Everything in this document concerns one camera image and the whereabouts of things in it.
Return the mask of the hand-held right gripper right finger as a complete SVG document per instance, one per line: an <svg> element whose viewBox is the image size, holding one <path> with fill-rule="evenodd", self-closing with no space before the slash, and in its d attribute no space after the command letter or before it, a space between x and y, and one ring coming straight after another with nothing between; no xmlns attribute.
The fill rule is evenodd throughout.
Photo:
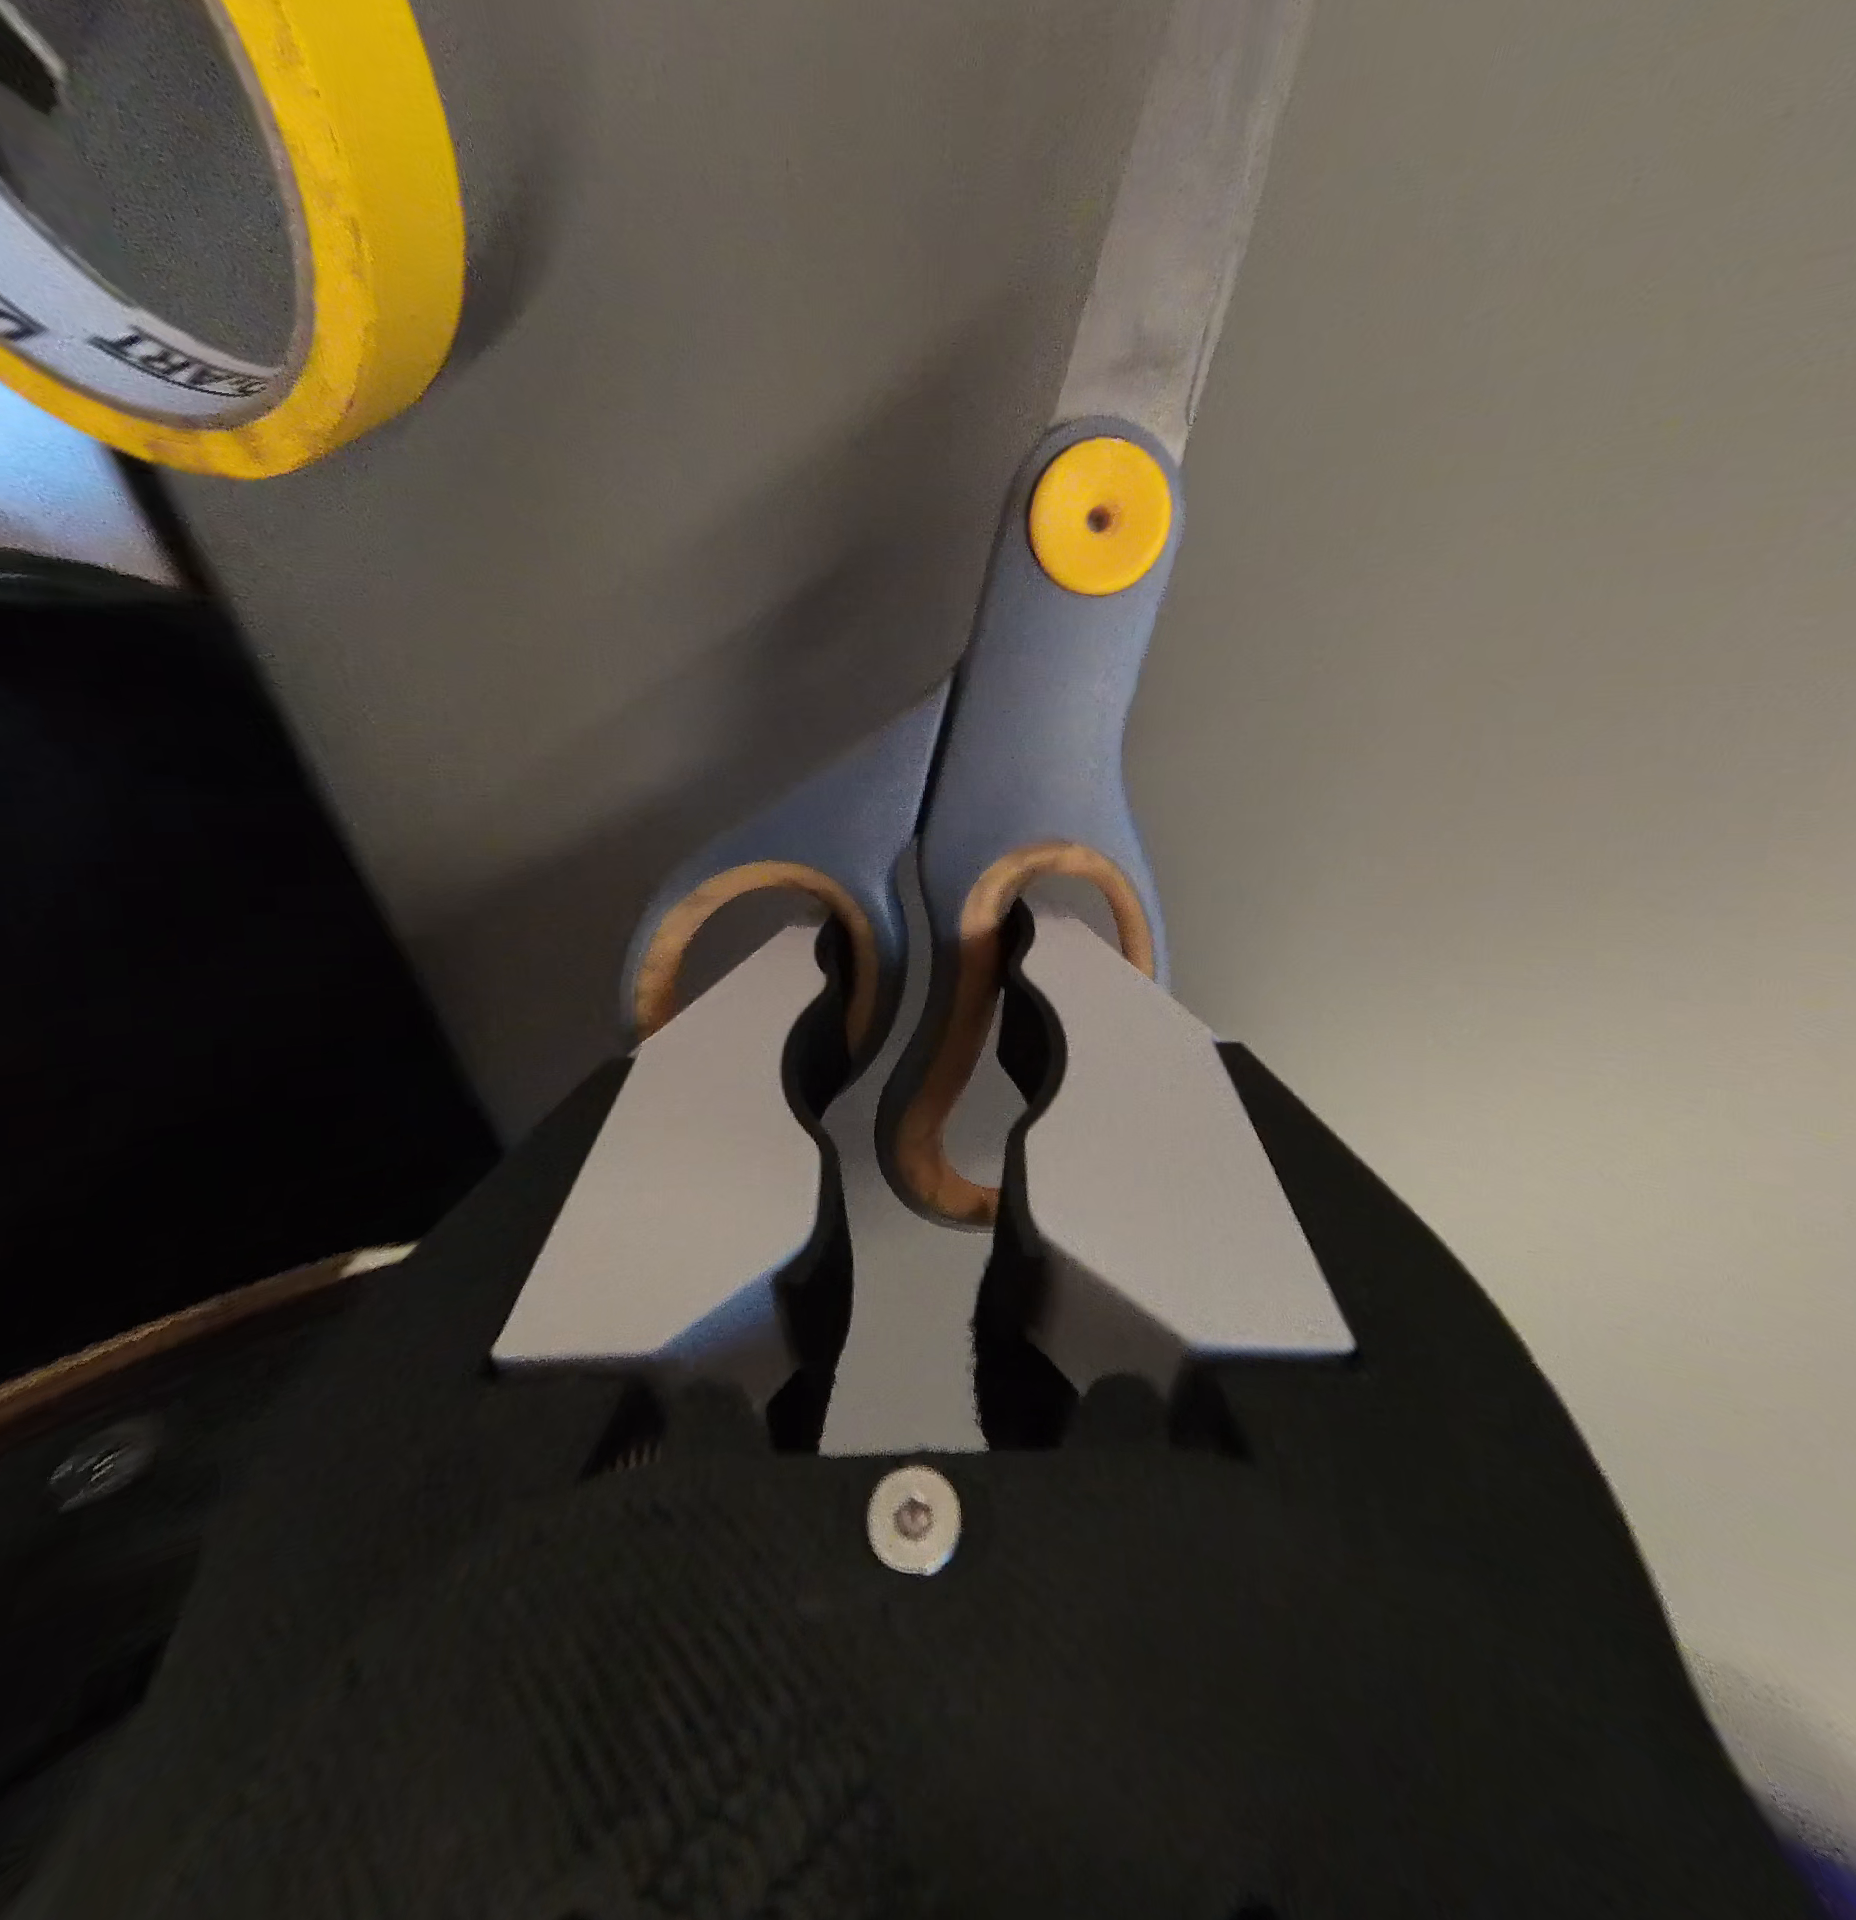
<svg viewBox="0 0 1856 1920"><path fill-rule="evenodd" d="M1221 1040L1077 916L1013 910L998 1062L1026 1112L973 1306L981 1430L1063 1430L1117 1376L1180 1409L1212 1365L1354 1356Z"/></svg>

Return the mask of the person's black jacket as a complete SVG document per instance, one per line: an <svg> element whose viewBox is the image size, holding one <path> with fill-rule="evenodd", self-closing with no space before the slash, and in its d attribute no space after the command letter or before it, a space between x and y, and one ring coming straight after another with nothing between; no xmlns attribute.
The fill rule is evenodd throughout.
<svg viewBox="0 0 1856 1920"><path fill-rule="evenodd" d="M352 1261L496 1156L230 619L0 549L0 1826L146 1697Z"/></svg>

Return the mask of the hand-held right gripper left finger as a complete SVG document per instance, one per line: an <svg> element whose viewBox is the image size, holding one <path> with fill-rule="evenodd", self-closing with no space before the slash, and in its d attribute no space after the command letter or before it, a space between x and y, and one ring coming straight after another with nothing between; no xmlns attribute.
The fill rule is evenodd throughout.
<svg viewBox="0 0 1856 1920"><path fill-rule="evenodd" d="M788 925L629 1060L492 1345L501 1375L722 1385L817 1452L852 1256L826 1112L850 1082L848 938Z"/></svg>

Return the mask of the yellow tape roll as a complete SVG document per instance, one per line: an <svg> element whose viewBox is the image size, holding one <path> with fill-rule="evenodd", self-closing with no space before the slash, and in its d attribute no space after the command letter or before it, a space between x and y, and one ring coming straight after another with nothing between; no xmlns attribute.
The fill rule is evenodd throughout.
<svg viewBox="0 0 1856 1920"><path fill-rule="evenodd" d="M467 220L408 2L199 2L288 218L278 366L131 303L0 179L0 385L129 458L256 482L407 414L462 326Z"/></svg>

